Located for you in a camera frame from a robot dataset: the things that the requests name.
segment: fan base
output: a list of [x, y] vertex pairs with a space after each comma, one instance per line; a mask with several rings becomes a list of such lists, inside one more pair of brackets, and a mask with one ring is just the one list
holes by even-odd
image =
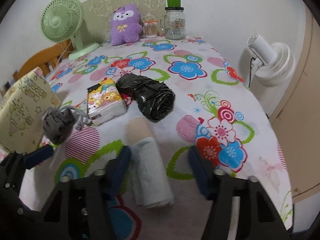
[[100, 47], [100, 45], [96, 42], [90, 43], [88, 45], [85, 45], [83, 49], [75, 50], [72, 53], [70, 53], [68, 58], [69, 58], [69, 60], [75, 60], [77, 58], [84, 56], [85, 54], [88, 54], [88, 53], [96, 50], [99, 47]]

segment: yellow bow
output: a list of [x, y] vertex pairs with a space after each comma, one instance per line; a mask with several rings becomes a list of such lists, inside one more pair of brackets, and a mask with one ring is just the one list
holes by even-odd
[[118, 26], [117, 29], [119, 30], [119, 32], [121, 32], [121, 31], [125, 32], [125, 30], [124, 30], [125, 27], [128, 27], [127, 24], [124, 24], [122, 26]]

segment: tissue package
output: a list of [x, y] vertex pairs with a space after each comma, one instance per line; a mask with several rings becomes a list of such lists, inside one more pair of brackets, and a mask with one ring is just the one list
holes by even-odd
[[116, 84], [109, 78], [88, 88], [87, 106], [87, 114], [96, 126], [127, 112]]

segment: green cap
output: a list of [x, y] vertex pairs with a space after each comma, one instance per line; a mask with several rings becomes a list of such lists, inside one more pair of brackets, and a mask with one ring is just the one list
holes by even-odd
[[168, 7], [181, 7], [181, 0], [167, 0]]

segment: screw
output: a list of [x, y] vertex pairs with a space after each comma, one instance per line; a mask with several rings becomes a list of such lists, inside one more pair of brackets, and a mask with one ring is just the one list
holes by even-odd
[[226, 174], [226, 172], [224, 170], [221, 170], [221, 169], [215, 169], [213, 171], [213, 173], [216, 174], [216, 175], [219, 175], [219, 176], [223, 176], [223, 175]]
[[18, 208], [18, 214], [22, 215], [23, 214], [23, 209], [22, 208]]
[[87, 212], [87, 209], [86, 208], [83, 208], [81, 210], [81, 213], [84, 215], [84, 216], [87, 216], [88, 215], [88, 212]]
[[251, 181], [251, 182], [258, 182], [258, 178], [256, 176], [249, 176], [248, 179]]
[[63, 176], [63, 177], [61, 177], [61, 179], [60, 179], [61, 182], [68, 182], [68, 181], [70, 181], [70, 180], [71, 180], [70, 176]]
[[106, 174], [106, 172], [105, 172], [104, 170], [96, 170], [96, 171], [94, 172], [94, 174], [95, 174], [96, 176], [102, 176], [102, 175]]

